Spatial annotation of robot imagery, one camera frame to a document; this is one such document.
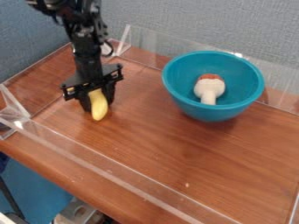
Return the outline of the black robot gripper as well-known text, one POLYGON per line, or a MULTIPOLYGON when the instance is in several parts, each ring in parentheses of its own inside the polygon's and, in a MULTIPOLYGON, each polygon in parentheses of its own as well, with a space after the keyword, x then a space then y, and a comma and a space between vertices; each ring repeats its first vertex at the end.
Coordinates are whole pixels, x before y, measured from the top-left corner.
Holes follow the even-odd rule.
POLYGON ((116 83, 123 80, 123 66, 103 65, 100 61, 103 45, 110 47, 107 57, 114 53, 102 18, 102 0, 27 0, 27 4, 63 26, 70 38, 76 72, 60 84, 64 99, 78 99, 83 110, 90 112, 88 92, 100 88, 111 105, 116 83))

